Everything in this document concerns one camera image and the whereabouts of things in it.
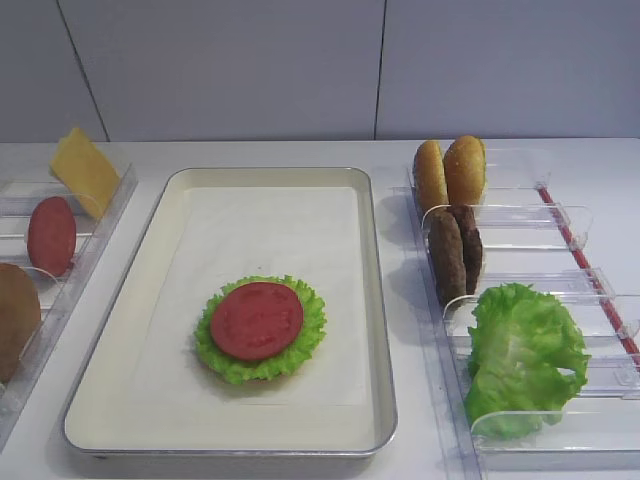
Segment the brown bun in left rack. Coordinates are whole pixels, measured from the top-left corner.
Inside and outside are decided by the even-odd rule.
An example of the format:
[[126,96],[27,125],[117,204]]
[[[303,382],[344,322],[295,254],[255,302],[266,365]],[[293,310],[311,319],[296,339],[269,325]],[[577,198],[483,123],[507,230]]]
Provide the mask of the brown bun in left rack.
[[37,290],[20,267],[1,264],[1,382],[18,368],[20,355],[41,322]]

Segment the clear left ingredient rack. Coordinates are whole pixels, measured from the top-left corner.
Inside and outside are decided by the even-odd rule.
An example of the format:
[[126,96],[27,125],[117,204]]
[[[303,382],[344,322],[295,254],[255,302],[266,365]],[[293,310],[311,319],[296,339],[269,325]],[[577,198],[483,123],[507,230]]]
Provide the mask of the clear left ingredient rack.
[[[138,184],[130,163],[118,171],[120,181],[106,213],[95,220],[59,182],[1,183],[1,260],[22,268],[34,281],[41,306],[41,324],[26,343],[16,374],[1,386],[1,440],[11,435],[61,332],[73,312],[98,260]],[[32,211],[43,200],[59,196],[69,204],[76,223],[76,248],[71,266],[60,277],[34,267],[27,254]]]

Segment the red strip under rack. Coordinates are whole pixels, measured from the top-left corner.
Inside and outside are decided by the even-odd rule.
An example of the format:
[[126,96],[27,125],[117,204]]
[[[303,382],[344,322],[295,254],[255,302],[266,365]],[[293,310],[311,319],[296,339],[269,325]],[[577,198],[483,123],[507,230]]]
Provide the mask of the red strip under rack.
[[539,185],[536,187],[541,200],[547,205],[555,208],[553,216],[556,220],[558,230],[560,231],[562,238],[566,245],[570,248],[572,256],[577,266],[584,270],[587,274],[592,289],[597,294],[602,294],[603,297],[599,300],[600,306],[607,317],[611,327],[616,333],[619,342],[621,343],[625,352],[631,357],[631,360],[635,364],[636,370],[639,370],[639,348],[632,336],[628,332],[628,329],[624,326],[621,315],[619,314],[614,302],[609,298],[609,294],[605,292],[605,285],[595,273],[595,270],[590,265],[587,257],[585,256],[582,248],[578,245],[577,237],[571,231],[569,222],[564,218],[562,213],[558,213],[558,204],[552,199],[546,186]]

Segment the lettuce leaf on tray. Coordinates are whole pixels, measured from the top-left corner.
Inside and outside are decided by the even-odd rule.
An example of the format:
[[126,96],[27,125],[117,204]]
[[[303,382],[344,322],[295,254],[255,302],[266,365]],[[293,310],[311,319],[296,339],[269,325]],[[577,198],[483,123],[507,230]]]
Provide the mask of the lettuce leaf on tray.
[[[224,353],[214,343],[210,334],[211,315],[215,307],[226,294],[251,282],[280,283],[293,289],[304,310],[303,325],[296,339],[279,354],[260,361],[243,361]],[[270,381],[282,375],[291,375],[312,357],[314,350],[325,337],[324,307],[324,300],[312,287],[289,275],[241,278],[224,285],[219,293],[207,300],[193,333],[196,355],[209,369],[234,385],[250,381]]]

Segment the red tomato slice in rack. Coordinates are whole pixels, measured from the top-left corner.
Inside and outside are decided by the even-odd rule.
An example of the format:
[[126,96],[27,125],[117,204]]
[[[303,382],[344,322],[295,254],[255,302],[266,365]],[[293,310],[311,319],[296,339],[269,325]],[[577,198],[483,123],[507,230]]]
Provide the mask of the red tomato slice in rack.
[[67,200],[54,196],[33,210],[27,233],[27,251],[33,266],[54,277],[71,264],[76,247],[76,222]]

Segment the yellow cheese slice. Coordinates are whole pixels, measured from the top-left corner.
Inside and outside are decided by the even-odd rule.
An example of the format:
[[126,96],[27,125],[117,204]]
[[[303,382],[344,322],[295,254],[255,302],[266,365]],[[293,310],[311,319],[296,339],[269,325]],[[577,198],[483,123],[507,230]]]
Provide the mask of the yellow cheese slice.
[[74,127],[59,140],[50,169],[92,218],[103,217],[120,177],[82,129]]

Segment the green lettuce leaf in rack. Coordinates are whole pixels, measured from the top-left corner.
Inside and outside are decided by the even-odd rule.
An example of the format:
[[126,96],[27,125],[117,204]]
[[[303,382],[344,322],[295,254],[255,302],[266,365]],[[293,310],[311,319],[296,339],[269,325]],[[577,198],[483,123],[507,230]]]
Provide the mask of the green lettuce leaf in rack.
[[486,289],[473,315],[464,399],[472,433],[511,440],[558,423],[586,385],[590,360],[567,308],[551,294],[509,283]]

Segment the clear ingredient rack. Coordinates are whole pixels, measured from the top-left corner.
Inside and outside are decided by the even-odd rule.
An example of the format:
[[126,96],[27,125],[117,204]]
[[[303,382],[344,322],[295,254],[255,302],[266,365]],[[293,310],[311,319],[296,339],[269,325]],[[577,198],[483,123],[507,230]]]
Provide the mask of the clear ingredient rack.
[[[120,181],[106,213],[95,220],[59,182],[1,183],[1,260],[22,268],[34,281],[41,306],[41,324],[26,343],[16,374],[1,386],[1,440],[11,435],[61,332],[73,312],[98,260],[138,184],[130,163],[118,171]],[[60,277],[34,267],[27,254],[32,211],[43,200],[59,196],[69,204],[76,223],[76,248],[71,266]]]
[[[635,477],[639,473],[639,370],[600,306],[603,295],[592,289],[564,242],[553,216],[555,208],[547,206],[536,191],[539,185],[547,187],[585,254],[592,212],[583,205],[560,202],[549,188],[547,159],[541,150],[489,150],[488,186],[473,208],[483,244],[478,289],[521,283],[555,296],[581,329],[590,356],[587,383],[563,407],[562,419],[522,438],[497,440],[472,433],[463,404],[471,386],[468,329],[475,323],[478,294],[440,304],[428,245],[431,216],[418,204],[410,172],[404,173],[404,184],[395,191],[412,228],[409,261],[421,274],[416,288],[424,302],[419,331],[442,465],[449,479],[560,479],[616,470]],[[587,260],[639,348],[638,289],[616,292],[602,269]]]

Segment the right golden bun half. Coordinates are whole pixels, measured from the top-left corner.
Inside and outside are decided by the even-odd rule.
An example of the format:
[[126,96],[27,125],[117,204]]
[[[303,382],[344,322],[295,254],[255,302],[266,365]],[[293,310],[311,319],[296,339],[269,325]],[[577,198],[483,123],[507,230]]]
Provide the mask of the right golden bun half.
[[478,204],[486,186],[484,143],[472,135],[457,138],[445,152],[443,166],[449,202]]

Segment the white paper tray liner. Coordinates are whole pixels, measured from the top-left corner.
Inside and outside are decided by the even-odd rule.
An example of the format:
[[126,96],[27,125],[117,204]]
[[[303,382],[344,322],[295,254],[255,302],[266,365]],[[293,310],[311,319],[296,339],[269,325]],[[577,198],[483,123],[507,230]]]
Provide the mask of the white paper tray liner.
[[[357,196],[346,187],[195,188],[133,378],[134,393],[178,405],[356,405],[368,395]],[[231,385],[202,365],[193,331],[206,301],[247,276],[290,276],[325,302],[325,338],[292,375]]]

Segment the left golden bun half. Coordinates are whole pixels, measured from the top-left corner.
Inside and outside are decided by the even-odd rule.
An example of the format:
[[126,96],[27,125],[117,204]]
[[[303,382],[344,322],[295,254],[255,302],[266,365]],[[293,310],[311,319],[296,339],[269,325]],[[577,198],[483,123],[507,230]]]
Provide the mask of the left golden bun half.
[[448,204],[442,152],[436,140],[426,140],[417,149],[413,177],[419,205],[423,212]]

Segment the golden bun half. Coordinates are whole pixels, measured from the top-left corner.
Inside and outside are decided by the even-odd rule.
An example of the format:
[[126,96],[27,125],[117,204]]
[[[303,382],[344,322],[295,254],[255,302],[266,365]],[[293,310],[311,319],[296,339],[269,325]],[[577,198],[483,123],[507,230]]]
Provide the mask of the golden bun half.
[[457,138],[445,152],[443,166],[449,202],[478,204],[486,186],[484,143],[472,135]]
[[426,140],[417,149],[413,177],[419,205],[423,212],[448,204],[442,152],[436,140]]

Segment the tomato slice on tray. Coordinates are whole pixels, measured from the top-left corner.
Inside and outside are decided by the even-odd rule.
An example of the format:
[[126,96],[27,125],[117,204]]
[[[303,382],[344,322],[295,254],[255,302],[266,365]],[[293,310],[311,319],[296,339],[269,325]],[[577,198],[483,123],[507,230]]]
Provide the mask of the tomato slice on tray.
[[279,354],[299,335],[304,310],[293,289],[251,282],[226,294],[211,315],[210,334],[224,353],[243,361]]

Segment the clear right ingredient rack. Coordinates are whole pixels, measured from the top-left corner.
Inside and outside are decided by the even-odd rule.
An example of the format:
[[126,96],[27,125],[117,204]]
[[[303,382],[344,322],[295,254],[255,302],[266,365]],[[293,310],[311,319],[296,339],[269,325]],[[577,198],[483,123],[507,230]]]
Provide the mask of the clear right ingredient rack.
[[[473,208],[483,244],[478,289],[521,283],[555,296],[581,329],[590,356],[587,383],[563,407],[562,419],[522,438],[497,440],[472,433],[463,404],[471,386],[468,329],[475,323],[478,294],[440,304],[428,245],[431,216],[418,204],[410,172],[404,173],[404,184],[395,191],[412,228],[409,261],[421,274],[416,288],[424,302],[419,331],[442,465],[449,479],[560,479],[616,470],[635,477],[639,473],[639,370],[600,306],[603,295],[592,289],[564,242],[553,216],[555,208],[547,206],[536,191],[539,185],[547,187],[585,254],[592,212],[583,205],[560,202],[549,188],[547,159],[541,150],[489,150],[488,186]],[[639,348],[638,289],[616,292],[602,269],[587,260]]]

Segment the metal baking tray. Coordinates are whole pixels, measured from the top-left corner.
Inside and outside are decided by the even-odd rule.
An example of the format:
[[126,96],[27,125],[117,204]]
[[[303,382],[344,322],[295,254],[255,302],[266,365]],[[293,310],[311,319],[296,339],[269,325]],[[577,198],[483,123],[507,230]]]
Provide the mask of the metal baking tray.
[[[357,196],[366,308],[367,398],[356,405],[178,405],[133,390],[138,358],[195,188],[346,187]],[[66,410],[67,441],[95,455],[366,457],[392,438],[397,413],[369,176],[356,168],[194,168],[167,181]]]

